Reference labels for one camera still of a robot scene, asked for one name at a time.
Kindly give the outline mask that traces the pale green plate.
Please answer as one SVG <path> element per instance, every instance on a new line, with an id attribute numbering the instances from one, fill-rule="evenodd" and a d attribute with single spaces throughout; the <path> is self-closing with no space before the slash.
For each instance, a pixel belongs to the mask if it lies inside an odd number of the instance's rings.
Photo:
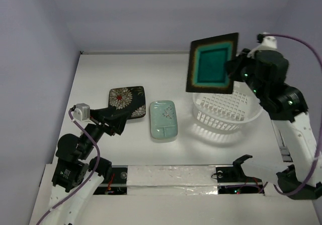
<path id="1" fill-rule="evenodd" d="M 166 140 L 178 135 L 178 119 L 175 104 L 171 100 L 159 100 L 150 104 L 150 132 L 154 139 Z"/>

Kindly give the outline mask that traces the small black floral plate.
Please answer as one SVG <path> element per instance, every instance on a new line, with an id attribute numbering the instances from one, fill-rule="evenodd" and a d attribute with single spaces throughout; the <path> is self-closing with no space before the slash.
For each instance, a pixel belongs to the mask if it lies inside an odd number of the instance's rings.
<path id="1" fill-rule="evenodd" d="M 117 110 L 124 109 L 133 103 L 135 97 L 143 97 L 144 87 L 123 87 L 114 88 L 109 91 L 109 106 Z"/>

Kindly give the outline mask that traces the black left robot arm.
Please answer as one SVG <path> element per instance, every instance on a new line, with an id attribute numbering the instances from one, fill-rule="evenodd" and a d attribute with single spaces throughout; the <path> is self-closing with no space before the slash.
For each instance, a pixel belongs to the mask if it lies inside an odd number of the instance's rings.
<path id="1" fill-rule="evenodd" d="M 112 108 L 92 110 L 82 103 L 72 106 L 68 115 L 82 133 L 68 133 L 58 141 L 48 209 L 37 224 L 78 224 L 98 187 L 111 185 L 119 174 L 101 156 L 98 141 L 103 134 L 121 135 L 130 113 L 117 114 Z"/>

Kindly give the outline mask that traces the large black floral plate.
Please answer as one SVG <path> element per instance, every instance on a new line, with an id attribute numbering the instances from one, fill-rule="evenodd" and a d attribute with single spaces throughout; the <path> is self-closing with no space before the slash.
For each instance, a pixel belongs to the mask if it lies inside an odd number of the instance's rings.
<path id="1" fill-rule="evenodd" d="M 145 102 L 132 102 L 126 107 L 126 110 L 130 113 L 130 119 L 142 118 L 146 115 L 146 103 Z"/>

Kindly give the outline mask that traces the black teal square plate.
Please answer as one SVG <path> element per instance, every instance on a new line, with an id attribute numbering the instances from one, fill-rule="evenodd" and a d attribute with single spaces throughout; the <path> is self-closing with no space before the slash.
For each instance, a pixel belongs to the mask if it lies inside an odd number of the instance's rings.
<path id="1" fill-rule="evenodd" d="M 232 94 L 226 62 L 236 57 L 238 37 L 230 33 L 191 42 L 186 92 Z"/>

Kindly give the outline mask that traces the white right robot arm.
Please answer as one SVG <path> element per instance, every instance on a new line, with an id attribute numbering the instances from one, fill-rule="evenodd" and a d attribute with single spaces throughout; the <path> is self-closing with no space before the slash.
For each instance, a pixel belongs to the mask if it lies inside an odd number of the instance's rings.
<path id="1" fill-rule="evenodd" d="M 310 126 L 308 106 L 302 92 L 285 83 L 289 62 L 274 50 L 250 51 L 227 61 L 225 68 L 232 81 L 244 82 L 260 101 L 278 128 L 292 158 L 292 165 L 244 155 L 232 165 L 232 176 L 242 181 L 256 177 L 272 183 L 276 191 L 293 200 L 321 197 L 321 141 L 316 141 Z"/>

